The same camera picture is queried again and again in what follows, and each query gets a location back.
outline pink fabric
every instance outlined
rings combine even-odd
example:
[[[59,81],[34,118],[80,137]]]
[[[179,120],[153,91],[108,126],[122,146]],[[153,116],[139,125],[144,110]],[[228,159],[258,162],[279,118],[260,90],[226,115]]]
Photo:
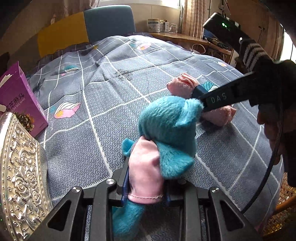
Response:
[[[141,204],[161,201],[164,179],[160,172],[157,145],[141,136],[132,149],[128,166],[129,200]]]
[[[183,73],[179,77],[175,77],[171,82],[167,83],[167,89],[172,95],[189,99],[193,89],[199,85],[199,82],[192,76]]]
[[[181,76],[173,78],[167,83],[167,88],[172,95],[180,96],[185,99],[191,98],[194,88],[199,85],[197,79],[182,73]],[[236,113],[236,109],[231,106],[224,106],[216,110],[202,113],[202,118],[217,125],[223,126],[229,123]]]

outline screw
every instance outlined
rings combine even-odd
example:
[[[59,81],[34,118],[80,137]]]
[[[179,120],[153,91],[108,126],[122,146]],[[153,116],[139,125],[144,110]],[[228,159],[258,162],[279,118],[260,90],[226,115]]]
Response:
[[[75,192],[75,193],[80,192],[80,190],[81,188],[78,186],[72,188],[72,192]]]
[[[178,183],[180,185],[184,185],[186,183],[186,180],[185,179],[178,179]]]
[[[211,188],[211,192],[213,192],[213,193],[218,192],[218,191],[219,191],[219,188],[218,187]]]
[[[106,183],[107,183],[108,185],[112,185],[114,182],[115,182],[115,180],[112,179],[112,178],[108,178],[108,179],[106,180]]]

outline wicker basket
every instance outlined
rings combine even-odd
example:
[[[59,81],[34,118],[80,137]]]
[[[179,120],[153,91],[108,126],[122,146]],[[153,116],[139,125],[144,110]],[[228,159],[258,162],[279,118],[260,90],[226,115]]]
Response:
[[[295,224],[296,188],[288,185],[287,173],[285,173],[280,190],[279,202],[273,216],[264,229],[263,239],[268,241],[287,240],[288,237],[285,237],[285,235],[289,233],[289,230],[295,230]]]

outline blue-gray bedsheet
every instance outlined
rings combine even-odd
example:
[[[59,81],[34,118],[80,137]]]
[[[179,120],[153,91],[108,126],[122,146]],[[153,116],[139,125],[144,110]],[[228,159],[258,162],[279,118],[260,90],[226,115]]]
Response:
[[[242,76],[217,58],[140,35],[73,45],[40,60],[28,81],[49,121],[38,141],[47,153],[54,204],[73,186],[96,186],[122,167],[122,140],[138,137],[141,111],[169,95],[166,83],[184,72],[201,84],[218,86]],[[257,107],[248,102],[234,107],[236,115],[224,127],[202,119],[197,123],[195,164],[185,178],[202,188],[218,186],[242,209],[262,180],[271,150],[263,126],[256,122]],[[254,226],[272,213],[282,173],[282,164],[273,168],[246,213]],[[177,236],[178,211],[158,205],[149,207],[136,240]]]

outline silver ornate tray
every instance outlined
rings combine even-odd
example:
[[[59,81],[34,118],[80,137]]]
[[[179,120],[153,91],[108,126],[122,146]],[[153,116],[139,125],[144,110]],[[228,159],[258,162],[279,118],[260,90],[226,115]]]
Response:
[[[16,116],[0,117],[0,240],[27,240],[52,210],[44,149]]]

